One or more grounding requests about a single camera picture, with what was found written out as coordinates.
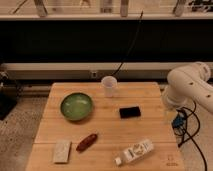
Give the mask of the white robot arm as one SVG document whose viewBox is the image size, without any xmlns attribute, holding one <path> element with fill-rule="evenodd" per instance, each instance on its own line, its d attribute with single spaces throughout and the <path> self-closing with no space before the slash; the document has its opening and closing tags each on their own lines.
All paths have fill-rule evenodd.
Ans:
<svg viewBox="0 0 213 171">
<path fill-rule="evenodd" d="M 168 109 L 183 107 L 192 99 L 213 114 L 213 86 L 210 67 L 204 62 L 194 62 L 172 69 L 167 75 L 168 85 L 162 93 L 162 101 Z"/>
</svg>

